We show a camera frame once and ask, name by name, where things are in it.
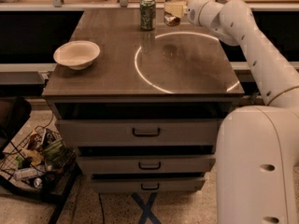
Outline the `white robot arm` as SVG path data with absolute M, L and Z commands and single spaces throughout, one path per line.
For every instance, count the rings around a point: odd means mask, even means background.
M 299 164 L 299 73 L 243 1 L 171 1 L 164 11 L 239 46 L 264 101 L 236 109 L 219 129 L 218 224 L 298 224 L 293 169 Z

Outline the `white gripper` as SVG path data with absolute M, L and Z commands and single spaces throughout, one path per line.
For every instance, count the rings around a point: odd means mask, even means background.
M 187 4 L 186 1 L 172 1 L 164 4 L 164 11 L 171 16 L 182 18 L 186 13 L 188 22 L 200 26 L 199 17 L 202 9 L 208 3 L 208 0 L 190 0 Z

